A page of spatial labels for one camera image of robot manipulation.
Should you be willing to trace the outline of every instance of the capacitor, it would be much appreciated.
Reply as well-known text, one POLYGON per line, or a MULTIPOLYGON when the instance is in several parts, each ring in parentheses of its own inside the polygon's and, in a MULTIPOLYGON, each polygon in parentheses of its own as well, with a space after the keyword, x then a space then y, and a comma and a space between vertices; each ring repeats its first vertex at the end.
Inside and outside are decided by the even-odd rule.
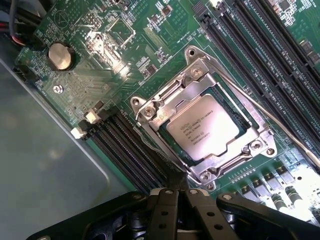
POLYGON ((285 193, 288 195, 289 199, 293 203, 293 205, 296 207, 296 205, 299 205, 300 202, 302 202, 301 196, 297 193, 297 191, 292 187, 286 187, 285 193))
POLYGON ((302 197, 297 193, 293 186, 286 187, 285 193, 288 195, 289 199, 293 203, 296 209, 296 217, 298 219, 308 221, 313 218, 313 215, 309 210, 308 204, 302 199, 302 197))
POLYGON ((274 194, 272 195, 271 197, 274 205, 275 205, 275 208, 279 211, 279 212, 282 212, 284 214, 287 214, 289 215, 289 209, 287 208, 287 205, 285 203, 285 201, 281 198, 280 195, 278 194, 274 194))

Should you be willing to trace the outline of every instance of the surface-mount component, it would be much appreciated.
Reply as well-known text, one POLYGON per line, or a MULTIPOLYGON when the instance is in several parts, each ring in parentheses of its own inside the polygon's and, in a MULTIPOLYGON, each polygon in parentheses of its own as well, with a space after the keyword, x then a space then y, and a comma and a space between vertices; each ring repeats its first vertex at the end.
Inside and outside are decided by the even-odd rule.
POLYGON ((279 174, 279 176, 283 179, 283 181, 286 184, 291 184, 295 181, 294 177, 291 175, 291 173, 285 166, 277 168, 276 172, 279 174))
POLYGON ((303 40, 302 42, 300 42, 300 45, 306 54, 309 54, 314 50, 311 43, 307 40, 303 40))
POLYGON ((195 161, 222 154, 239 134, 236 124, 210 94, 188 104, 171 118, 166 129, 195 161))
POLYGON ((285 201, 281 198, 281 196, 279 194, 274 194, 271 197, 274 206, 276 207, 276 209, 282 213, 288 213, 289 209, 287 207, 287 204, 285 203, 285 201))
POLYGON ((265 181, 269 184, 272 190, 278 190, 282 188, 280 182, 278 179, 275 177, 275 175, 270 172, 267 175, 264 176, 265 181))
POLYGON ((100 100, 94 105, 94 109, 97 111, 97 110, 101 109, 104 105, 105 105, 105 103, 100 100))
POLYGON ((314 64, 317 64, 320 62, 320 56, 318 53, 316 53, 315 51, 312 51, 308 54, 308 57, 311 59, 311 61, 314 63, 314 64))
POLYGON ((242 195, 246 198, 246 199, 249 199, 251 201, 254 201, 256 203, 260 203, 260 199, 257 197, 256 193, 252 190, 252 188, 247 185, 245 187, 243 187, 241 189, 242 191, 242 195))
POLYGON ((168 16, 172 10, 173 10, 172 7, 167 5, 162 9, 162 13, 164 16, 168 16))
POLYGON ((268 191, 266 185, 261 181, 261 179, 255 180, 252 184, 254 189, 258 192, 258 194, 261 197, 270 195, 270 192, 268 191))
POLYGON ((285 192, 288 195, 291 202, 293 203, 293 205, 296 205, 297 202, 300 202, 302 200, 302 197, 297 193, 295 188, 292 186, 286 187, 285 192))
POLYGON ((49 47, 48 61, 56 71, 68 71, 75 65, 75 51, 62 42, 55 42, 49 47))

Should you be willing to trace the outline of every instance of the integrated circuit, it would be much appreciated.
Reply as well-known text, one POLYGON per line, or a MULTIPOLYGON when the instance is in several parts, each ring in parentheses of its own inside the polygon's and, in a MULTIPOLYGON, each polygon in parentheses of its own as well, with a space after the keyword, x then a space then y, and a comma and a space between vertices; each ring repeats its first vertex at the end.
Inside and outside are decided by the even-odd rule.
POLYGON ((227 143, 239 134, 236 124, 210 94, 181 109, 166 129, 195 161, 222 154, 227 143))
POLYGON ((146 70, 148 71, 148 73, 150 74, 150 75, 152 75, 152 74, 154 74, 155 72, 156 72, 156 67, 155 67, 155 65, 153 65, 153 64, 151 64, 150 66, 148 66, 147 68, 146 68, 146 70))
POLYGON ((162 9, 162 13, 164 16, 168 16, 172 10, 173 10, 173 8, 169 5, 167 5, 162 9))

